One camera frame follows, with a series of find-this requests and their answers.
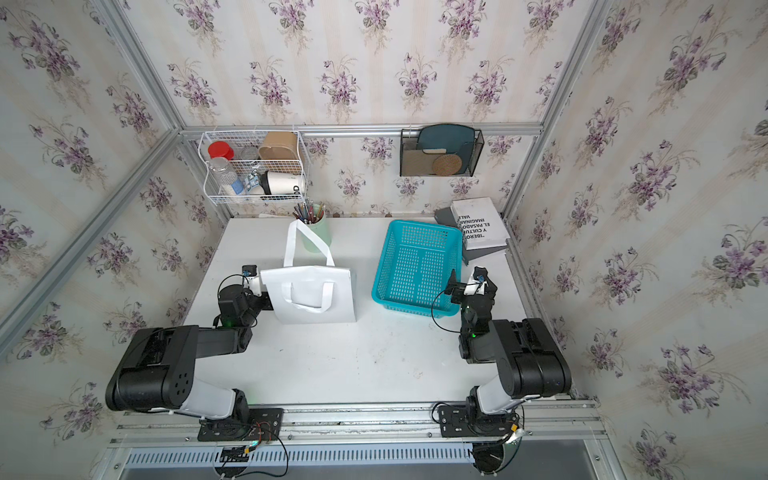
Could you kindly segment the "white insulated delivery bag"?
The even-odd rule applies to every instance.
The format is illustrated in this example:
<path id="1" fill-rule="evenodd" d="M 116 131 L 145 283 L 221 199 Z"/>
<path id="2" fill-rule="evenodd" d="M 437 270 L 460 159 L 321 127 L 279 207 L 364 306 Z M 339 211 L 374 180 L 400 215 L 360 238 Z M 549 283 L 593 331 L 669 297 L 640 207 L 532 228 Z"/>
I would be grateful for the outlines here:
<path id="1" fill-rule="evenodd" d="M 297 237 L 311 241 L 324 258 L 321 265 L 294 264 Z M 353 272 L 335 264 L 329 245 L 299 220 L 288 226 L 283 266 L 263 270 L 261 284 L 283 324 L 335 324 L 357 321 Z"/>

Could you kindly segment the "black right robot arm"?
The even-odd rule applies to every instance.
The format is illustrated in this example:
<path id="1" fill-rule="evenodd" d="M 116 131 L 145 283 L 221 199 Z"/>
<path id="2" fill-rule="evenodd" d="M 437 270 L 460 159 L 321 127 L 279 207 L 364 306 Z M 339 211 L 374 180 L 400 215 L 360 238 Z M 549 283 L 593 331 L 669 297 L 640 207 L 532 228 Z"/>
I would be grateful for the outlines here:
<path id="1" fill-rule="evenodd" d="M 443 293 L 459 306 L 459 353 L 469 364 L 493 364 L 497 376 L 472 388 L 467 411 L 473 420 L 493 420 L 527 400 L 571 390 L 572 373 L 557 342 L 540 318 L 495 319 L 498 286 L 477 267 L 469 283 L 452 271 Z"/>

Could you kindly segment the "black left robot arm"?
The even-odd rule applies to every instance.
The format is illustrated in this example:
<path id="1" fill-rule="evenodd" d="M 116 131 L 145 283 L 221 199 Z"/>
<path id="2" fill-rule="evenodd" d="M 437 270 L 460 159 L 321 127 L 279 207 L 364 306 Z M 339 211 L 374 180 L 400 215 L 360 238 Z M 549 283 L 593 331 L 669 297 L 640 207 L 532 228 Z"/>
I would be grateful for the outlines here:
<path id="1" fill-rule="evenodd" d="M 144 328 L 134 334 L 106 387 L 110 410 L 246 422 L 245 394 L 197 380 L 196 361 L 245 352 L 258 315 L 271 311 L 272 302 L 260 282 L 246 276 L 219 287 L 216 298 L 219 314 L 210 327 Z"/>

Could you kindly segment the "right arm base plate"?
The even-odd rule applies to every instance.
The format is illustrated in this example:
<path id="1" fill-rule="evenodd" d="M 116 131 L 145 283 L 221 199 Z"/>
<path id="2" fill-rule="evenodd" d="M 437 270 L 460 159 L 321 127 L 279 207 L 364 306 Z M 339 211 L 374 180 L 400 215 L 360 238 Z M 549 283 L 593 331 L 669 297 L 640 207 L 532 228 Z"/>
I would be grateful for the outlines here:
<path id="1" fill-rule="evenodd" d="M 437 402 L 431 408 L 430 417 L 438 425 L 442 438 L 506 437 L 518 430 L 521 422 L 516 412 L 487 415 L 465 403 Z"/>

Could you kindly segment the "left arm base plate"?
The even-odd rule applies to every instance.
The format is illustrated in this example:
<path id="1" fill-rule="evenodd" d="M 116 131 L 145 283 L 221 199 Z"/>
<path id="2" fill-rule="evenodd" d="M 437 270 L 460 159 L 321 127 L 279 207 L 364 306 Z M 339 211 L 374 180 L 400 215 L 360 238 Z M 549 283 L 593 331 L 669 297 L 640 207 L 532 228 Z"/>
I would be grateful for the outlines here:
<path id="1" fill-rule="evenodd" d="M 201 420 L 197 441 L 274 441 L 280 434 L 283 416 L 283 408 L 251 408 L 246 420 Z"/>

